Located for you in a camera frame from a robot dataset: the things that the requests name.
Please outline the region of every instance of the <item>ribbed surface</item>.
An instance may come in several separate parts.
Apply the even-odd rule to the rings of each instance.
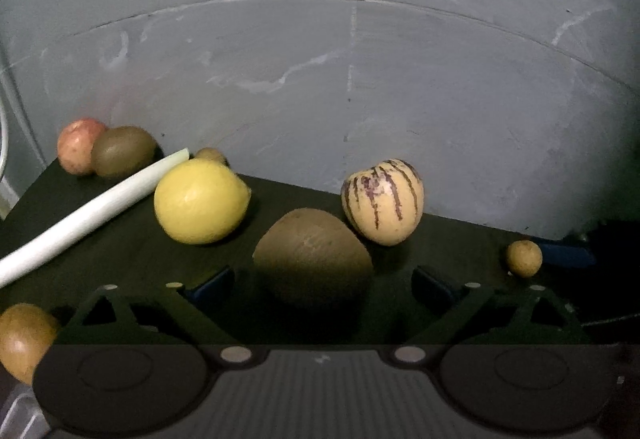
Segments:
[[[69,435],[55,434],[56,439]],[[454,412],[429,378],[374,351],[273,351],[223,374],[188,418],[149,439],[495,439]],[[598,439],[583,430],[565,439]]]

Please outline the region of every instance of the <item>gray wall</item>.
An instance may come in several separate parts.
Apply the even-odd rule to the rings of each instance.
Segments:
[[[639,5],[0,0],[24,114],[8,180],[22,193],[38,152],[52,161],[60,129],[93,115],[331,192],[405,158],[427,212],[561,237],[640,213]]]

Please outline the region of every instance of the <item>dark table surface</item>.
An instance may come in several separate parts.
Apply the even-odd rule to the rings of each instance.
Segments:
[[[507,275],[502,250],[522,236],[425,214],[420,225],[395,247],[365,242],[376,275],[367,297],[342,313],[311,317],[276,302],[252,273],[252,254],[281,216],[302,207],[318,208],[345,220],[340,197],[288,184],[243,177],[253,191],[241,227],[222,242],[184,245],[172,241],[156,221],[149,196],[97,229],[60,256],[0,289],[0,311],[27,302],[47,311],[72,311],[96,288],[116,284],[145,295],[170,281],[188,288],[230,266],[236,285],[222,307],[210,314],[226,332],[245,343],[401,343],[423,330],[434,315],[411,293],[415,266],[426,265],[456,287],[475,281],[519,291],[537,283],[576,304],[585,317],[607,318],[632,311],[638,297],[610,287],[598,297],[602,274],[546,265],[532,279]],[[0,226],[0,257],[41,234],[115,183],[96,176],[77,178],[53,162]]]

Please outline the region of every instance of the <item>yellow lemon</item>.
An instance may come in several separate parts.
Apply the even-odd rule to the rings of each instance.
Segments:
[[[154,194],[162,229],[183,244],[224,239],[246,215],[251,190],[225,165],[192,159],[172,168]]]

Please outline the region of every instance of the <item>kiwi fruit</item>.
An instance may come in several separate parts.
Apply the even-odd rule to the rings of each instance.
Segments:
[[[336,308],[362,295],[373,276],[369,252],[339,218],[312,208],[284,215],[260,239],[254,265],[281,301]]]
[[[59,322],[35,305],[9,307],[0,315],[0,363],[15,379],[30,385],[59,330]]]
[[[95,141],[91,162],[95,173],[105,178],[125,178],[149,166],[158,143],[137,126],[106,130]]]

